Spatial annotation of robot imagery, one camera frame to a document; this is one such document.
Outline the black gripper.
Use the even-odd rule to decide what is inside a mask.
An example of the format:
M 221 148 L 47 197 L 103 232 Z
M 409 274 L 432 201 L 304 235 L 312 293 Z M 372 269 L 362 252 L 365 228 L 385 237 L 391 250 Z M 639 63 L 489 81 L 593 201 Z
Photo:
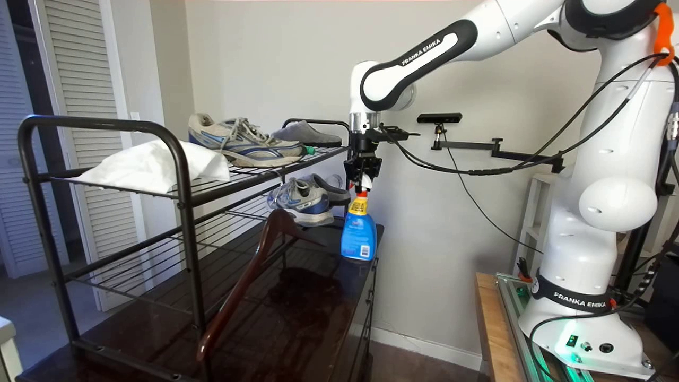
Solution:
M 349 159 L 345 162 L 345 170 L 349 177 L 349 191 L 357 191 L 357 181 L 362 181 L 362 191 L 372 194 L 374 181 L 381 175 L 382 159 L 375 156 L 375 148 L 381 142 L 400 142 L 407 141 L 409 131 L 397 128 L 397 126 L 385 126 L 370 128 L 363 134 L 351 134 L 349 141 Z

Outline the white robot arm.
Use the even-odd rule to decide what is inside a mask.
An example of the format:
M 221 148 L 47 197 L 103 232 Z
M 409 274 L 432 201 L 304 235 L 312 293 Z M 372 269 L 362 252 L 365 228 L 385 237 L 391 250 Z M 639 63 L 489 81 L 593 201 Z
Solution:
M 651 221 L 663 145 L 678 122 L 678 15 L 667 0 L 485 0 L 391 61 L 351 76 L 351 128 L 400 108 L 448 61 L 492 57 L 536 32 L 599 54 L 575 157 L 552 182 L 543 256 L 519 327 L 568 368 L 648 379 L 642 336 L 612 304 L 617 237 Z

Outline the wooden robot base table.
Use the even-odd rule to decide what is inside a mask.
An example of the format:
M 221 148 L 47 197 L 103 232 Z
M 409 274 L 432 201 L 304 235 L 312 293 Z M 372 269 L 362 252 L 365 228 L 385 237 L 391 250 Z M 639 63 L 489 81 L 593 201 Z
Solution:
M 476 276 L 482 366 L 492 382 L 524 382 L 524 369 L 502 286 L 492 274 Z

